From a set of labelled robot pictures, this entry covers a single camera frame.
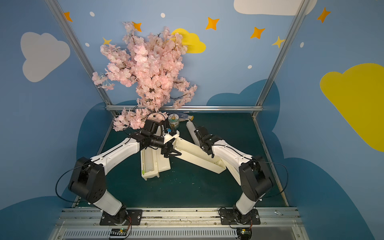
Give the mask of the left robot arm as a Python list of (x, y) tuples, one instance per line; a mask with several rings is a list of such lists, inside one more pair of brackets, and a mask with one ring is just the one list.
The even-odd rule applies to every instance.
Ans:
[(129, 133), (113, 148), (91, 159), (78, 159), (74, 168), (69, 170), (72, 175), (68, 189), (101, 210), (106, 225), (128, 225), (130, 217), (126, 206), (107, 190), (107, 174), (130, 156), (147, 148), (159, 150), (165, 158), (180, 156), (181, 153), (173, 146), (179, 135), (167, 121), (146, 120), (143, 128)]

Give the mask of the white wrap dispenser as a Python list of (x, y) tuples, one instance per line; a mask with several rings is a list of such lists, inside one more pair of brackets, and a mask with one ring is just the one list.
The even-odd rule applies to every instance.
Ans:
[(224, 170), (228, 169), (239, 186), (241, 185), (240, 174), (237, 170), (235, 170), (235, 167), (230, 165), (227, 161), (217, 156), (212, 158), (211, 155), (208, 155), (199, 146), (181, 138), (177, 138), (173, 142), (173, 146), (176, 151), (181, 153), (181, 155), (177, 156), (177, 158), (217, 174), (220, 174)]

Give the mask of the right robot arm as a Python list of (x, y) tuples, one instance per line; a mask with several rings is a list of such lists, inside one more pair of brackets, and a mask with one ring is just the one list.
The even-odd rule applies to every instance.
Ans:
[(221, 158), (239, 174), (243, 193), (233, 207), (233, 218), (237, 224), (252, 223), (256, 215), (254, 206), (274, 187), (271, 163), (264, 161), (262, 157), (254, 157), (237, 150), (224, 139), (210, 134), (205, 127), (198, 127), (194, 133), (204, 152)]

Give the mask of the dispenser base tray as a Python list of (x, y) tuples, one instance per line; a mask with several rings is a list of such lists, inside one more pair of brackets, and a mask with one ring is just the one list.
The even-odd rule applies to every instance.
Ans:
[(159, 149), (154, 148), (141, 150), (141, 176), (145, 181), (154, 177), (160, 177), (158, 167), (159, 152)]

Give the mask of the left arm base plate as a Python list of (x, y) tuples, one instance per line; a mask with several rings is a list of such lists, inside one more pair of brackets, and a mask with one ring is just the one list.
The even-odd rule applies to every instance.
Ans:
[(121, 209), (116, 215), (103, 212), (100, 226), (139, 226), (143, 210)]

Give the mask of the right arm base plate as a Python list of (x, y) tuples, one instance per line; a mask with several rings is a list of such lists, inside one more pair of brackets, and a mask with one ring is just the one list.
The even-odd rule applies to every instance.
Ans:
[(259, 212), (252, 209), (249, 213), (242, 215), (237, 209), (220, 208), (218, 210), (222, 225), (260, 225)]

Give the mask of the dispenser lid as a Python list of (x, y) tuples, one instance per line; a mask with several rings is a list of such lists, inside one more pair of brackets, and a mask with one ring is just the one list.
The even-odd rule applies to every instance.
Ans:
[(161, 154), (161, 149), (155, 150), (154, 147), (151, 149), (153, 149), (153, 160), (155, 164), (154, 172), (156, 172), (157, 175), (160, 175), (160, 173), (170, 170), (170, 160)]

